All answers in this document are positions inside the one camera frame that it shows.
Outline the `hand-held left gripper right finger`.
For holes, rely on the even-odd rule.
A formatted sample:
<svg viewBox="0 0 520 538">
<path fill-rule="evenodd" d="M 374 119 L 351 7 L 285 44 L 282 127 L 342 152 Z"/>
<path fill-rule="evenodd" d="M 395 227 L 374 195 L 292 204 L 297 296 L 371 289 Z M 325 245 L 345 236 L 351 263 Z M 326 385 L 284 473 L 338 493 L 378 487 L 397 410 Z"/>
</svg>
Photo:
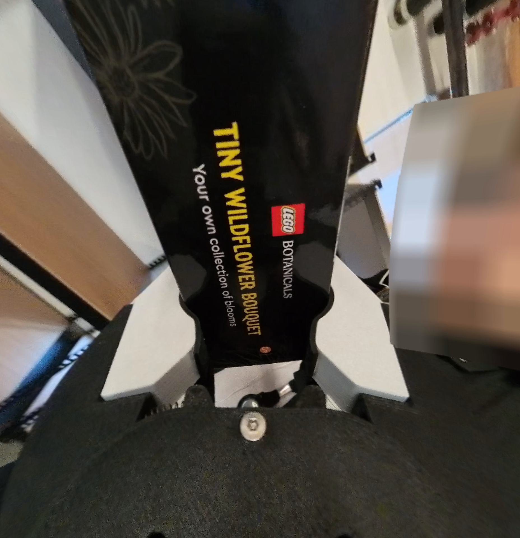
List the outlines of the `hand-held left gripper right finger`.
<svg viewBox="0 0 520 538">
<path fill-rule="evenodd" d="M 410 397 L 378 297 L 343 262 L 331 278 L 330 310 L 317 323 L 314 379 L 334 409 L 350 411 L 361 394 Z"/>
</svg>

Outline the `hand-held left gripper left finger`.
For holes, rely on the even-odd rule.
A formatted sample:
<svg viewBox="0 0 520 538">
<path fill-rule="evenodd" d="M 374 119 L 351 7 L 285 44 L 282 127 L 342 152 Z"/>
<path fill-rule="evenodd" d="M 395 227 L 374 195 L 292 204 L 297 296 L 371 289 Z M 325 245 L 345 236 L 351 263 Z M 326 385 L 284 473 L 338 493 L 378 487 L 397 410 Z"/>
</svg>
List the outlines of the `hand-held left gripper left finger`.
<svg viewBox="0 0 520 538">
<path fill-rule="evenodd" d="M 199 319 L 166 268 L 131 303 L 102 399 L 151 394 L 163 405 L 182 402 L 186 390 L 200 379 L 195 359 L 200 345 Z"/>
</svg>

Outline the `wooden shelf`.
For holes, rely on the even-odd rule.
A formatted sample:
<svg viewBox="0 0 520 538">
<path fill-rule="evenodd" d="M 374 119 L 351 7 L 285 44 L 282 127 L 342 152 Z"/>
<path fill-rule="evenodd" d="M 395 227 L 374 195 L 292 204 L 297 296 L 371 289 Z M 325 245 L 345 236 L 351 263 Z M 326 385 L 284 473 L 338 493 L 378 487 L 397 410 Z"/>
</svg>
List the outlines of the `wooden shelf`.
<svg viewBox="0 0 520 538">
<path fill-rule="evenodd" d="M 95 329 L 148 268 L 0 113 L 0 255 Z"/>
</svg>

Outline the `black lego flower box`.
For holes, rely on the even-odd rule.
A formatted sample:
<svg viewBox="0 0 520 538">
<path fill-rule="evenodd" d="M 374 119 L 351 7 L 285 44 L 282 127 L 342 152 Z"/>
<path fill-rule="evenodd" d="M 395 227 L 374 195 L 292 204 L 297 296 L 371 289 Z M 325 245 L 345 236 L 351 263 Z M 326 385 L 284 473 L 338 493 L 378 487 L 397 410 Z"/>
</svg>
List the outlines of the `black lego flower box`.
<svg viewBox="0 0 520 538">
<path fill-rule="evenodd" d="M 65 1 L 211 368 L 304 361 L 377 1 Z"/>
</svg>

